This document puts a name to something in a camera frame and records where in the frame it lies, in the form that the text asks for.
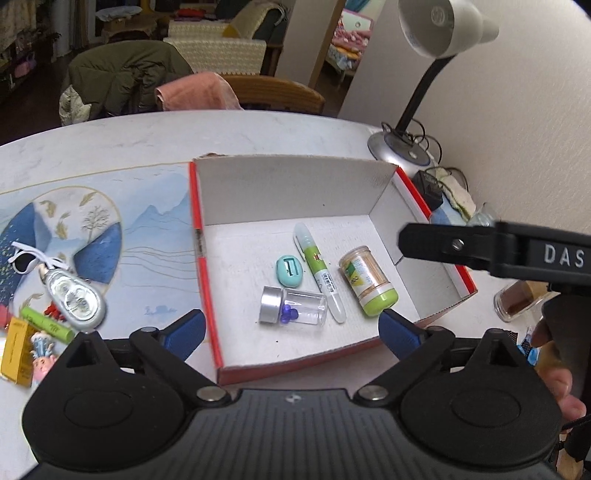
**yellow box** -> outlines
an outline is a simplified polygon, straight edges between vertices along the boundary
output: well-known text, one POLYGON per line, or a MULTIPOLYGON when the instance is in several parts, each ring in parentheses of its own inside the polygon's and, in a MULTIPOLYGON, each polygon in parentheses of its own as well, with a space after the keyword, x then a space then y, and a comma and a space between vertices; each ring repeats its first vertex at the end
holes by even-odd
POLYGON ((30 387, 33 381, 31 335, 36 331, 35 327, 16 317, 13 317, 8 325, 0 372, 24 387, 30 387))

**black lamp arm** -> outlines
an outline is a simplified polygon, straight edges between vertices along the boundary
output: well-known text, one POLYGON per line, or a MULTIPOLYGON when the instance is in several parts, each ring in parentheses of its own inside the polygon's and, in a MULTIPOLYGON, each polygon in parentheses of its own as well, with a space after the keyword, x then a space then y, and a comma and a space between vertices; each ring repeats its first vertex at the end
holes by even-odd
POLYGON ((396 124, 394 130, 398 134, 402 135, 406 132, 414 114, 417 113, 418 106, 423 101, 423 97, 425 97, 427 90, 429 90, 429 87, 433 83, 433 80, 435 80, 435 77, 437 77, 439 72, 444 69, 445 65, 451 62, 453 57, 455 57, 455 55, 445 59, 437 59, 427 69, 425 75, 423 75, 423 78, 418 83, 417 88, 414 89, 413 96, 408 102, 407 107, 404 109, 400 120, 398 120, 398 123, 396 124))

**pink towel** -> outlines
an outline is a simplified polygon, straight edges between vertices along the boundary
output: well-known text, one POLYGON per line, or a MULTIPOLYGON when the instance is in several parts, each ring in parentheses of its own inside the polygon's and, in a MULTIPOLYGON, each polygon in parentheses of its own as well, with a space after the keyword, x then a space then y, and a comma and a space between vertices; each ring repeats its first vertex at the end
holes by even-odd
POLYGON ((167 110, 242 110, 230 84, 217 73, 194 73, 155 90, 167 110))

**dark floor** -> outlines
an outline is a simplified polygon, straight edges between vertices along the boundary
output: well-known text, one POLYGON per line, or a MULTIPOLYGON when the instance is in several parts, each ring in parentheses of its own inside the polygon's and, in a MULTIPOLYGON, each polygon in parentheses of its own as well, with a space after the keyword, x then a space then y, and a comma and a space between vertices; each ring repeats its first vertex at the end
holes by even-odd
POLYGON ((324 104, 324 116, 336 118, 345 101, 345 96, 351 85, 351 77, 345 77, 345 81, 339 86, 340 75, 329 64, 325 63, 320 71, 315 90, 326 99, 324 104))
POLYGON ((40 65, 20 87, 0 103, 0 145, 57 128, 61 82, 74 54, 40 65))
MULTIPOLYGON (((57 112, 61 83, 74 57, 69 54, 51 65, 42 65, 17 90, 0 103, 0 145, 60 126, 57 112)), ((339 86, 339 75, 324 64, 316 90, 326 99, 324 116, 337 117, 351 83, 339 86)))

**metal screw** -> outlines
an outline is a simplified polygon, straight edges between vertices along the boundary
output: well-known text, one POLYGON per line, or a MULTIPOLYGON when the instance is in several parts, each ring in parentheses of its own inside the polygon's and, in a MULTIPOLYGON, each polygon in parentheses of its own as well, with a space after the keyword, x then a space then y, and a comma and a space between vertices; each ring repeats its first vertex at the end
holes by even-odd
POLYGON ((228 392, 217 385, 201 387, 199 390, 197 390, 197 396, 203 401, 219 401, 225 397, 227 393, 228 392))
POLYGON ((379 385, 365 385, 361 387, 357 393, 365 400, 383 400, 388 396, 388 390, 379 385))
POLYGON ((462 248, 464 248, 464 242, 462 240, 460 240, 459 238, 456 238, 456 239, 452 240, 452 248, 456 252, 459 252, 460 250, 462 250, 462 248))

